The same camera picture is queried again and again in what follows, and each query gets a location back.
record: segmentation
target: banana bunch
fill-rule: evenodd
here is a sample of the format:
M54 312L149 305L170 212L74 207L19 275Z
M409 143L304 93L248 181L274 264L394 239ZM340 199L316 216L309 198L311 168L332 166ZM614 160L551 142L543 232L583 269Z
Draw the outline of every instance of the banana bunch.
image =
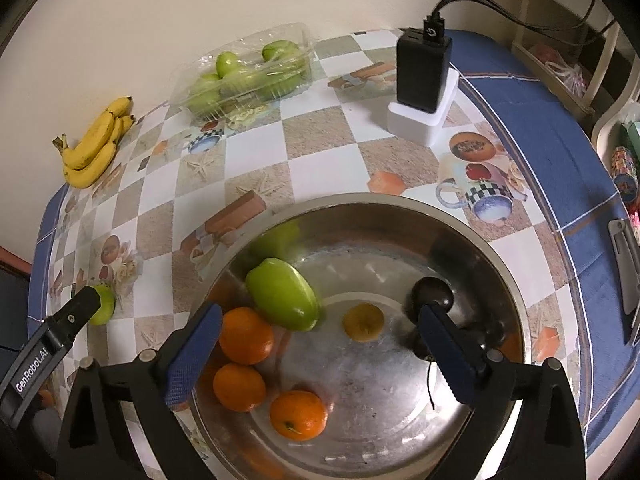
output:
M53 145L62 155L63 173L70 186L89 187L107 169L120 139L136 120L129 115L131 103L131 97L119 97L107 106L74 148L66 144L65 134L53 139Z

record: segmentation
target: white wall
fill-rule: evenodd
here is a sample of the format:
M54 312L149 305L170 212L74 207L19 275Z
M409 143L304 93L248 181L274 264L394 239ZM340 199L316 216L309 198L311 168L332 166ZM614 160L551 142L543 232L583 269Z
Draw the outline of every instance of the white wall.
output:
M144 114L169 97L179 65L243 35L296 21L318 38L420 25L436 1L39 0L0 57L0 246L32 260L44 208L63 183L50 141L81 137L111 98L133 95ZM443 15L449 27L503 43L513 33L473 4Z

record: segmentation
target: green apple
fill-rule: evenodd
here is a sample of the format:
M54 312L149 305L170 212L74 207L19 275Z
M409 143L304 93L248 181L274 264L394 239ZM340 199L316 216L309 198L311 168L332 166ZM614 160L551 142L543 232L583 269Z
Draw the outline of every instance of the green apple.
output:
M216 72L220 77L224 77L226 74L233 70L237 70L242 62L238 59L238 56L233 52L223 52L216 58Z
M187 108L196 117L217 116L220 111L220 90L215 88L194 95L187 101Z
M303 82L300 74L274 74L267 76L267 84L260 89L260 98L265 101L280 99L293 92Z
M318 299L302 275L287 262L267 258L244 279L256 310L270 323L306 332L320 317Z
M222 81L223 95L242 95L264 86L264 74L249 66L240 66L227 72Z
M262 49L262 59L265 61L283 57L296 57L299 54L300 47L289 40L273 41Z
M100 308L91 316L89 323L92 325L104 325L113 316L116 307L116 296L108 285L89 285L100 295Z
M217 83L217 81L220 81L220 76L215 72L211 74L203 74L193 85L191 85L191 88L189 88L189 94L192 96L196 96L202 94L203 92L212 90L219 86L219 83Z

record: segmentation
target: checkered tablecloth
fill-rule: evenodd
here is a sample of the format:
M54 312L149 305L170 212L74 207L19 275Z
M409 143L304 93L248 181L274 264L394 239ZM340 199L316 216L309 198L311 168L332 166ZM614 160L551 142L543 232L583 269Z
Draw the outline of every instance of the checkered tablecloth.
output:
M578 391L577 322L566 271L532 183L504 147L510 144L460 90L431 149L385 130L399 34L379 30L319 42L310 88L226 123L202 127L186 111L159 105L132 127L98 183L68 190L50 254L47 313L86 283L110 283L118 300L113 319L82 329L55 372L60 409L82 357L128 362L183 327L210 260L254 218L345 192L398 194L471 226L520 288L534 360L558 357ZM513 195L505 221L485 222L469 206L449 208L436 195L450 177L444 164L454 156L450 140L465 132L484 137L495 152L486 162L509 185L500 193ZM442 198L455 203L463 194L446 190ZM209 461L189 410L177 416ZM126 418L147 473L163 478L133 409Z

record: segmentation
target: stainless steel bowl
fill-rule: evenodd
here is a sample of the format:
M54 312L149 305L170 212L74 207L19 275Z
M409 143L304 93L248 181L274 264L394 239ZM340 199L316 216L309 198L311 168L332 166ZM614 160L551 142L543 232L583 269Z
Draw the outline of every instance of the stainless steel bowl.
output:
M191 407L235 478L424 478L469 412L437 366L429 371L411 350L407 298L423 276L449 283L449 315L458 326L472 327L512 360L530 362L526 311L506 266L469 227L436 208L380 194L292 206L244 234L214 264L205 300L225 311L251 305L244 277L268 256L302 273L324 305L323 318L311 332L276 330L274 351L256 366L268 396L250 413L230 412L216 400L213 375L228 361L218 347L212 352ZM362 302L385 314L382 335L369 343L350 340L341 325L346 310ZM270 425L271 401L292 388L315 392L330 411L325 431L307 442L287 440Z

